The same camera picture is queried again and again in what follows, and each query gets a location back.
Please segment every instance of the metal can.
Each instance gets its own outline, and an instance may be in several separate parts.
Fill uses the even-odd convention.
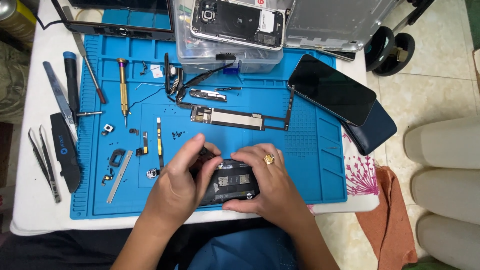
[[[31,47],[36,19],[19,0],[0,0],[0,28]]]

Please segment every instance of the white container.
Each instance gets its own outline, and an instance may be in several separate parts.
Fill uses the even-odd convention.
[[[256,1],[241,2],[255,4]],[[263,6],[276,9],[276,0],[264,0]],[[203,73],[231,62],[215,60],[217,54],[235,55],[237,59],[233,67],[238,68],[240,73],[268,73],[282,60],[283,50],[255,49],[194,37],[189,28],[192,7],[193,0],[173,1],[177,56],[185,73]]]
[[[461,270],[480,269],[480,225],[430,215],[419,220],[417,236],[437,260]]]
[[[412,179],[413,199],[445,217],[480,224],[480,170],[437,169]]]
[[[405,135],[409,159],[441,168],[480,169],[480,116],[441,121]]]

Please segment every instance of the blue silicone repair mat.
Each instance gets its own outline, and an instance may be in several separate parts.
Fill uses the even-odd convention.
[[[142,60],[158,64],[163,70],[164,53],[168,52],[170,63],[180,67],[174,42],[122,37],[85,35],[85,47],[96,77],[107,100],[100,104],[95,88],[85,65],[82,70],[80,90],[81,111],[101,110],[101,115],[82,117],[78,128],[78,159],[82,167],[82,180],[72,194],[72,219],[95,219],[139,215],[155,179],[148,179],[146,172],[159,167],[156,139],[156,119],[161,118],[162,146],[165,164],[183,143],[198,132],[205,134],[207,141],[215,143],[223,158],[244,146],[257,143],[273,143],[285,156],[287,170],[306,203],[333,203],[347,200],[341,128],[339,121],[329,113],[295,95],[288,131],[266,129],[254,131],[190,121],[190,109],[181,109],[167,99],[162,88],[145,101],[136,103],[128,115],[128,129],[124,127],[120,111],[120,75],[116,58],[125,58],[128,103],[157,92],[165,79],[153,78],[152,71],[140,76]],[[242,90],[225,91],[228,102],[193,98],[188,94],[185,102],[207,105],[214,108],[256,112],[269,116],[284,117],[289,99],[287,79],[300,57],[311,54],[335,67],[335,59],[317,51],[284,49],[284,57],[268,74],[223,74],[218,72],[196,88],[213,90],[215,87],[241,86]],[[188,81],[193,74],[186,74]],[[101,135],[105,124],[114,130]],[[283,123],[266,125],[283,126]],[[129,129],[140,131],[137,136]],[[113,182],[101,185],[104,175],[109,174],[108,160],[118,148],[125,151],[143,147],[142,133],[148,136],[149,153],[130,159],[111,204],[106,203]],[[113,168],[114,179],[120,168]],[[221,205],[207,206],[198,210],[220,209]]]

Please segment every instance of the gold screwdriver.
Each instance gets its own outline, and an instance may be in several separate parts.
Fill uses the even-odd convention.
[[[127,84],[125,81],[125,66],[128,61],[123,58],[117,58],[117,62],[120,67],[120,103],[121,103],[121,113],[125,118],[125,128],[127,128],[127,114],[128,114],[128,100],[127,100]]]

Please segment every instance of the caster wheel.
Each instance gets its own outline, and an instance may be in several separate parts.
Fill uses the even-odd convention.
[[[365,46],[365,67],[372,71],[388,57],[394,45],[394,36],[390,28],[381,26]]]
[[[401,71],[412,59],[415,51],[415,40],[407,33],[400,33],[395,37],[395,46],[387,59],[380,64],[373,73],[387,77]]]

